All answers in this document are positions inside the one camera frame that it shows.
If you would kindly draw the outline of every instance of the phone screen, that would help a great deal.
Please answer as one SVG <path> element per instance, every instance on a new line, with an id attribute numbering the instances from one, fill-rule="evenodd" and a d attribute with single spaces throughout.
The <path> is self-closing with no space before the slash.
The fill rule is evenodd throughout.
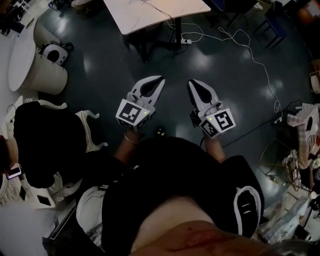
<path id="1" fill-rule="evenodd" d="M 7 172 L 5 175 L 6 175 L 6 178 L 8 180 L 14 178 L 14 177 L 17 177 L 19 176 L 20 174 L 22 173 L 21 171 L 21 168 L 20 168 L 20 165 L 19 164 L 15 164 L 13 166 L 13 169 L 11 169 L 9 172 Z"/>

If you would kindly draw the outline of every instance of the glossy floor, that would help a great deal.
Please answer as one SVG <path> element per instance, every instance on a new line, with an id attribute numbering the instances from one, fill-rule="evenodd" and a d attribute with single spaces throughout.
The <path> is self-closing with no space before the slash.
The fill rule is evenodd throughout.
<path id="1" fill-rule="evenodd" d="M 264 20 L 263 13 L 251 10 L 246 17 L 248 24 L 243 16 L 239 16 L 228 32 L 233 34 L 242 29 L 248 33 L 254 58 L 265 64 L 271 88 L 282 108 L 297 99 L 311 103 L 308 79 L 311 56 L 290 19 L 285 17 L 281 21 L 287 38 L 276 48 L 265 49 L 274 37 L 271 29 L 264 34 L 254 33 L 254 29 Z M 50 9 L 40 20 L 63 43 L 74 44 L 74 51 L 64 64 L 69 75 L 66 89 L 57 97 L 40 97 L 67 102 L 73 112 L 91 110 L 100 113 L 100 119 L 95 122 L 95 135 L 97 141 L 109 143 L 111 152 L 124 134 L 124 129 L 115 119 L 121 99 L 138 80 L 153 75 L 164 76 L 166 83 L 155 106 L 157 114 L 143 128 L 147 137 L 152 136 L 154 128 L 161 124 L 167 128 L 169 135 L 199 144 L 202 133 L 199 128 L 193 127 L 189 117 L 193 107 L 187 92 L 188 79 L 201 80 L 212 86 L 231 109 L 236 127 L 220 137 L 223 145 L 276 116 L 275 98 L 269 91 L 264 68 L 252 62 L 247 48 L 231 40 L 204 37 L 173 59 L 173 52 L 158 48 L 145 64 L 128 38 L 122 36 L 106 8 L 91 17 L 77 14 L 73 8 L 64 7 L 57 12 Z M 226 37 L 218 31 L 218 26 L 226 27 L 228 19 L 225 15 L 213 29 L 210 29 L 203 14 L 183 17 L 182 22 L 197 23 L 207 35 Z M 182 31 L 197 32 L 198 29 L 183 26 Z M 171 33 L 167 26 L 163 26 L 160 37 L 168 40 Z M 199 38 L 198 35 L 185 37 L 193 40 Z M 236 40 L 248 43 L 241 32 L 236 35 Z M 243 155 L 249 162 L 265 194 L 266 205 L 277 199 L 285 189 L 269 181 L 258 165 L 262 151 L 275 136 L 275 130 L 266 124 L 224 148 L 227 156 Z"/>

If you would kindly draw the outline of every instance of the blue chair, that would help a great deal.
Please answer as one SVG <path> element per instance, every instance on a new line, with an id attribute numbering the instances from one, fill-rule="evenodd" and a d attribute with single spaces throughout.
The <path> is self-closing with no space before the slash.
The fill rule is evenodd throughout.
<path id="1" fill-rule="evenodd" d="M 272 5 L 272 7 L 265 13 L 265 21 L 262 22 L 260 26 L 258 26 L 254 32 L 257 32 L 265 23 L 268 23 L 269 26 L 263 31 L 266 32 L 269 29 L 272 29 L 275 33 L 275 37 L 267 44 L 265 47 L 266 49 L 271 46 L 277 38 L 280 38 L 278 42 L 276 42 L 272 48 L 276 47 L 278 44 L 280 44 L 286 37 L 285 31 L 280 26 L 277 18 L 281 17 L 285 14 L 284 7 L 282 3 L 275 1 Z"/>
<path id="2" fill-rule="evenodd" d="M 222 12 L 235 13 L 226 26 L 228 28 L 239 14 L 248 12 L 257 3 L 257 0 L 205 0 L 205 2 L 217 10 L 217 15 L 215 16 L 214 21 L 211 22 L 211 28 L 215 25 Z"/>

